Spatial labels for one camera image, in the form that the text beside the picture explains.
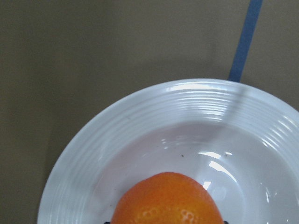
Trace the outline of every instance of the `plate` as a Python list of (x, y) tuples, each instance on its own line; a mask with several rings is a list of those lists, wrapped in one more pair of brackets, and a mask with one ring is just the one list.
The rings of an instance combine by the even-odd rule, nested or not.
[(199, 183), (230, 224), (299, 223), (299, 113), (217, 79), (158, 84), (114, 103), (72, 139), (39, 224), (103, 224), (135, 183), (173, 171)]

